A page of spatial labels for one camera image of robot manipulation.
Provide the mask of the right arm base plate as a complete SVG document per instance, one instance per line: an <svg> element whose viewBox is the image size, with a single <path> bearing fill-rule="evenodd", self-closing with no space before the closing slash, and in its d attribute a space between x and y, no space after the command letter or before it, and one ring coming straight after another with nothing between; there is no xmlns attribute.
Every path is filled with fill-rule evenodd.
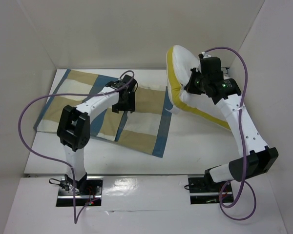
<svg viewBox="0 0 293 234"><path fill-rule="evenodd" d="M188 185L184 188L189 191L191 205L219 203L220 190L224 182L207 184L201 176L189 177Z"/></svg>

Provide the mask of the blue beige checked pillowcase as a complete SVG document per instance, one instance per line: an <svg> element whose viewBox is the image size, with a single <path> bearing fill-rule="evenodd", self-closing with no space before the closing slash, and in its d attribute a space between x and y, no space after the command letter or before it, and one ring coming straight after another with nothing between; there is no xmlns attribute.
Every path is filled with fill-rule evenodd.
<svg viewBox="0 0 293 234"><path fill-rule="evenodd" d="M55 133L62 110L88 99L73 97L72 93L100 92L109 81L116 78L74 70L66 70L54 93L64 97L50 97L43 107L34 129L37 132ZM135 112L112 112L108 108L90 124L90 135L114 141L119 145L156 157L163 157L171 121L172 104L167 87L139 83L135 92Z"/></svg>

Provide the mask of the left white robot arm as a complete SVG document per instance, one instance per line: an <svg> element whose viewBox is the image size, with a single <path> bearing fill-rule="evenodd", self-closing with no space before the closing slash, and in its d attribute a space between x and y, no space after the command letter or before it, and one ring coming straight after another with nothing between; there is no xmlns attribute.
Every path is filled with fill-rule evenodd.
<svg viewBox="0 0 293 234"><path fill-rule="evenodd" d="M90 140L91 122L109 107L114 113L134 112L136 86L137 81L126 76L123 80L108 82L99 93L87 101L63 108L57 136L64 146L65 159L69 164L64 178L73 193L80 195L86 190L84 147Z"/></svg>

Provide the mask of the white pillow yellow edge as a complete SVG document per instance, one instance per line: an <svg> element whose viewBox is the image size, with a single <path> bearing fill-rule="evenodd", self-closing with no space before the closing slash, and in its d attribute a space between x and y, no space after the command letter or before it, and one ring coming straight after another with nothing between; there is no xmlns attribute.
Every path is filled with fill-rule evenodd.
<svg viewBox="0 0 293 234"><path fill-rule="evenodd" d="M167 52L166 65L168 97L172 104L170 111L174 114L180 111L194 114L230 130L224 115L211 98L205 94L195 95L185 90L190 81L191 69L200 68L199 59L185 47L174 45Z"/></svg>

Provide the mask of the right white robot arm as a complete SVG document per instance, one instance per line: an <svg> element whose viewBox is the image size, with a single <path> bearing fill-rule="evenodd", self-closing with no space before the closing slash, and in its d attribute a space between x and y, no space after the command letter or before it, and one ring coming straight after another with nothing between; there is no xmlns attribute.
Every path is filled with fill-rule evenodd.
<svg viewBox="0 0 293 234"><path fill-rule="evenodd" d="M268 146L256 129L236 81L223 78L221 70L210 74L201 74L196 68L190 71L185 90L195 95L207 95L212 99L225 117L240 154L238 159L205 170L205 189L215 191L220 183L227 180L241 182L268 172L279 153L275 147Z"/></svg>

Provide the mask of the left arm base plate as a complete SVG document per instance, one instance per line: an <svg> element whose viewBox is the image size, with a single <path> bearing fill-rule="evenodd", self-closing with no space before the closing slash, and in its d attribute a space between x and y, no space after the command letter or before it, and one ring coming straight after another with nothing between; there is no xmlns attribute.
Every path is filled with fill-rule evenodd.
<svg viewBox="0 0 293 234"><path fill-rule="evenodd" d="M56 207L73 207L73 188L64 178L56 181L59 185ZM83 207L85 204L91 207L101 206L102 188L102 178L88 179L82 192L76 190L76 207Z"/></svg>

